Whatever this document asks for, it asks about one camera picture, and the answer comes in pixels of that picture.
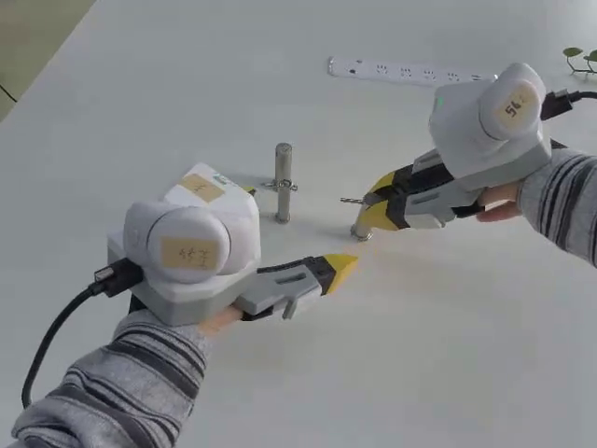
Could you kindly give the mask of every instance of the leaf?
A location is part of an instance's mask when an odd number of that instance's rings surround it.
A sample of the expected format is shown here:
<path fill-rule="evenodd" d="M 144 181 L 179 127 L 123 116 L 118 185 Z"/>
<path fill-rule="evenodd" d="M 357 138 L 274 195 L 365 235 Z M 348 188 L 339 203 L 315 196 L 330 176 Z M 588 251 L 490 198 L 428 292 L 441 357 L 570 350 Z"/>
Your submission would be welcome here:
<path fill-rule="evenodd" d="M 570 47 L 568 49 L 565 49 L 563 51 L 563 55 L 566 58 L 574 58 L 575 56 L 578 56 L 579 54 L 581 54 L 583 52 L 582 49 L 579 49 L 578 47 Z"/>

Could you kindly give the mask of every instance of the outlet socket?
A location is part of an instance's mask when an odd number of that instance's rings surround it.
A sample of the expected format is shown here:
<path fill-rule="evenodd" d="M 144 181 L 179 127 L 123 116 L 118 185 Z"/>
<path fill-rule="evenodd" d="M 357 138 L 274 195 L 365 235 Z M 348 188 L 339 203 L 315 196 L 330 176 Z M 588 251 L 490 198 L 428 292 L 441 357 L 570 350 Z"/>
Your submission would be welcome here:
<path fill-rule="evenodd" d="M 333 77 L 352 77 L 429 87 L 496 79 L 495 75 L 465 69 L 441 68 L 413 63 L 373 62 L 350 58 L 330 58 L 328 73 Z"/>

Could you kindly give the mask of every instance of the metal post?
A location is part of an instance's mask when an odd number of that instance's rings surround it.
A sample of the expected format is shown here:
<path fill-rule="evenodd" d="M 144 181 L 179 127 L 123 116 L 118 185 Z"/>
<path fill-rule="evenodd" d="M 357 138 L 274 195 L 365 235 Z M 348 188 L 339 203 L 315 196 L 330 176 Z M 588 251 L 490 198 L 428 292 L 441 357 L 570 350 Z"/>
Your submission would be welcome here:
<path fill-rule="evenodd" d="M 358 216 L 356 217 L 356 221 L 354 222 L 353 226 L 351 227 L 351 235 L 356 238 L 358 241 L 367 241 L 371 239 L 373 236 L 373 232 L 371 231 L 371 227 L 363 225 L 360 221 L 361 216 L 368 209 L 368 205 L 363 204 L 361 205 L 361 209 L 358 212 Z"/>
<path fill-rule="evenodd" d="M 278 212 L 276 221 L 285 224 L 290 220 L 290 193 L 293 184 L 291 180 L 292 147 L 281 143 L 276 147 L 276 173 L 274 185 L 278 189 Z"/>

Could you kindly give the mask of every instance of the white motor housing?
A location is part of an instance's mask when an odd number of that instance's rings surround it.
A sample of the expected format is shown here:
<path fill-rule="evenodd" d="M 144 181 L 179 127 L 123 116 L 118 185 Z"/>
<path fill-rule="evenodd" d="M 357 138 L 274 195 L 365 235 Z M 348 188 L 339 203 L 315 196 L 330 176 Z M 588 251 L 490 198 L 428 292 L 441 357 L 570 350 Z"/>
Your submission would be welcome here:
<path fill-rule="evenodd" d="M 497 80 L 436 90 L 429 131 L 450 174 L 466 190 L 522 179 L 549 162 L 541 122 L 546 88 L 525 63 L 513 63 Z"/>
<path fill-rule="evenodd" d="M 169 325 L 201 322 L 232 304 L 261 260 L 254 198 L 204 163 L 193 167 L 163 201 L 134 203 L 124 231 L 108 237 L 110 262 L 144 268 L 132 289 Z"/>

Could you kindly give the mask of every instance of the beige label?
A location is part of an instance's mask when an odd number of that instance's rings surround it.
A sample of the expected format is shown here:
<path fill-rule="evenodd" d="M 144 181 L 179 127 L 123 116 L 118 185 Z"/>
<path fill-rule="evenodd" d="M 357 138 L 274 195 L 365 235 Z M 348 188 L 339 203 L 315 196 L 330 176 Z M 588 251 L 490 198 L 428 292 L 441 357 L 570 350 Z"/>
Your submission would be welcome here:
<path fill-rule="evenodd" d="M 495 115 L 504 127 L 516 128 L 524 122 L 535 101 L 536 97 L 533 89 L 526 84 L 522 84 L 495 110 Z"/>
<path fill-rule="evenodd" d="M 210 203 L 224 194 L 223 189 L 212 184 L 209 180 L 204 179 L 200 175 L 186 175 L 178 185 L 185 187 L 191 193 L 196 194 L 207 203 Z"/>
<path fill-rule="evenodd" d="M 161 238 L 161 264 L 165 268 L 211 271 L 217 262 L 217 242 L 197 238 Z"/>

